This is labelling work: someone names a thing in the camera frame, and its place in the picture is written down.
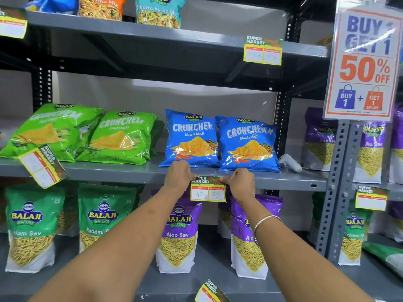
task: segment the price tag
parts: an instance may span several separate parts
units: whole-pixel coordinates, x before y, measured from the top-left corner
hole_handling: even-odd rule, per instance
[[[326,119],[390,121],[403,17],[384,6],[338,0]]]
[[[19,156],[18,159],[44,189],[68,177],[66,170],[47,144]]]
[[[27,27],[25,9],[0,6],[0,36],[23,39]]]
[[[257,64],[281,65],[283,40],[270,40],[264,37],[246,36],[243,61]]]
[[[225,184],[218,176],[199,176],[190,183],[193,201],[225,202]]]
[[[385,211],[389,191],[384,188],[359,185],[355,195],[355,207]]]
[[[230,302],[230,300],[211,279],[208,279],[199,289],[195,302]]]

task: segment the orange border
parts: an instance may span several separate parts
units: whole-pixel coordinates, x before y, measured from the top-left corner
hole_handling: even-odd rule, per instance
[[[341,23],[341,16],[342,16],[342,14],[347,13],[347,12],[359,12],[359,13],[365,13],[365,14],[372,14],[374,16],[380,16],[380,17],[386,17],[386,18],[395,19],[395,20],[400,21],[400,29],[402,28],[403,18],[399,18],[399,17],[396,17],[396,16],[380,14],[380,13],[377,13],[377,12],[370,12],[370,11],[366,11],[366,10],[362,10],[362,9],[347,9],[345,12],[340,13],[339,20],[337,22],[337,30],[338,30],[338,32],[337,32],[336,46],[335,46],[335,51],[336,52],[335,52],[335,58],[333,60],[333,65],[332,65],[332,73],[331,73],[331,79],[330,79],[330,85],[329,85],[329,92],[327,93],[327,95],[330,95],[332,93],[332,89],[333,89],[333,78],[335,76],[335,64],[336,64],[336,60],[337,60],[337,50],[338,50],[338,47],[339,47],[339,38],[340,38],[340,30],[339,30],[339,28],[340,28],[340,23]],[[399,32],[399,41],[398,42],[401,42],[401,33],[400,32]],[[396,57],[396,68],[399,68],[399,57]],[[398,75],[398,74],[399,74],[399,70],[396,69],[395,76],[394,76],[394,79],[393,79],[394,80],[394,82],[393,82],[393,87],[394,88],[396,87],[396,82],[397,82],[396,75]],[[392,103],[389,106],[389,112],[388,112],[387,115],[377,115],[377,114],[368,114],[367,115],[365,113],[356,114],[356,113],[345,113],[345,112],[330,112],[329,111],[329,108],[330,108],[330,100],[329,99],[327,100],[326,104],[327,104],[327,106],[326,106],[326,114],[341,114],[341,115],[347,115],[347,116],[390,117],[390,113],[392,111]]]

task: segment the shopping bag icon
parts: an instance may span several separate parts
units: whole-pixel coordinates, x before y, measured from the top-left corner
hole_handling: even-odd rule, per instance
[[[339,95],[336,100],[336,108],[341,109],[354,109],[355,90],[351,85],[345,85],[343,89],[339,90]]]
[[[381,111],[383,105],[383,92],[380,92],[380,88],[375,86],[372,91],[368,91],[367,99],[365,100],[364,110],[376,110]]]

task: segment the forearm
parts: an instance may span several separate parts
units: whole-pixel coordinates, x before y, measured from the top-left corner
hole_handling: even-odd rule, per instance
[[[60,270],[32,301],[132,301],[180,196],[161,188]],[[60,284],[66,286],[64,293]]]
[[[261,218],[270,215],[255,199],[242,203],[253,229]],[[374,301],[278,219],[262,222],[256,237],[287,302],[344,302],[351,296],[362,302]]]

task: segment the hand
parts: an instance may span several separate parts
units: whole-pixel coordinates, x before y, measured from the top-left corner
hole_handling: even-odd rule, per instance
[[[220,181],[231,187],[231,193],[239,204],[250,197],[255,198],[255,176],[246,168],[238,168],[231,178],[220,177]]]
[[[174,161],[168,167],[164,187],[178,193],[178,198],[186,191],[189,182],[196,180],[197,175],[190,172],[190,165],[185,160]]]

